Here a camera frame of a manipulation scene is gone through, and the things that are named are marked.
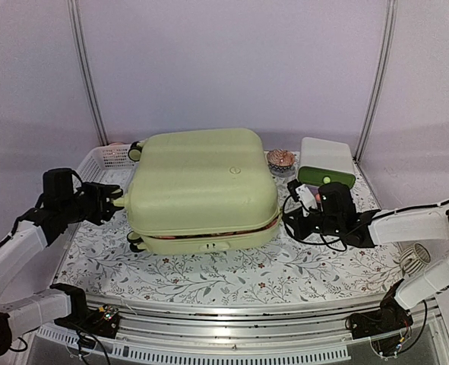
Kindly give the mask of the light green hard-shell suitcase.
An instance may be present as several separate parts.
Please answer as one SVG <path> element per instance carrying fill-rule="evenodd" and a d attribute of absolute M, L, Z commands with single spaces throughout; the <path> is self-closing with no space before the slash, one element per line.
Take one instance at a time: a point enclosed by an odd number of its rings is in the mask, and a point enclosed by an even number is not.
<path fill-rule="evenodd" d="M 160 255 L 263 246 L 279 232 L 277 186 L 250 129 L 154 135 L 134 142 L 121 205 L 135 252 Z"/>

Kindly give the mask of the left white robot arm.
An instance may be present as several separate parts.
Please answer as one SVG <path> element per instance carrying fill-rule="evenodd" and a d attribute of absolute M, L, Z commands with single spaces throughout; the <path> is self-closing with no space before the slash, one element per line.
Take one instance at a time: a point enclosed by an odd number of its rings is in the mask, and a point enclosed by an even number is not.
<path fill-rule="evenodd" d="M 71 168 L 57 168 L 43 174 L 43 192 L 34 207 L 15 219 L 0 242 L 0 298 L 24 267 L 49 248 L 72 224 L 87 221 L 101 226 L 119 210 L 114 202 L 122 197 L 118 185 L 74 181 L 79 175 Z M 69 284 L 51 284 L 36 294 L 12 303 L 0 303 L 0 356 L 14 340 L 47 322 L 88 335 L 115 338 L 120 316 L 105 305 L 89 309 L 83 289 Z"/>

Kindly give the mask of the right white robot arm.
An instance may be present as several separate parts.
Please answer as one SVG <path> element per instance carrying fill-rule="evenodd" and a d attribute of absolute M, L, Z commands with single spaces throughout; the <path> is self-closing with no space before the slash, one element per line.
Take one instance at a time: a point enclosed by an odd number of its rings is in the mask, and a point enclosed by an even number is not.
<path fill-rule="evenodd" d="M 342 243 L 370 249 L 408 241 L 449 241 L 449 199 L 396 210 L 358 212 L 348 186 L 329 182 L 313 195 L 294 179 L 288 182 L 289 198 L 298 208 L 283 211 L 284 228 L 293 240 L 305 244 L 312 234 L 322 246 Z M 449 257 L 421 274 L 397 282 L 387 292 L 375 313 L 374 325 L 389 332 L 414 306 L 449 287 Z"/>

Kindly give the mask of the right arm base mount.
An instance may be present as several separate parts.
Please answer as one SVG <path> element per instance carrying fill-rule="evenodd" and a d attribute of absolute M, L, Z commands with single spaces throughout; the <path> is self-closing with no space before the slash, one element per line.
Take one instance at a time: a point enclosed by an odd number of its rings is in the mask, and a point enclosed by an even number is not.
<path fill-rule="evenodd" d="M 353 313 L 347 317 L 345 326 L 353 339 L 373 338 L 398 331 L 397 335 L 371 342 L 373 351 L 381 357 L 394 357 L 400 353 L 411 334 L 413 318 L 408 309 L 394 299 L 397 285 L 392 286 L 380 302 L 379 309 L 364 313 Z"/>

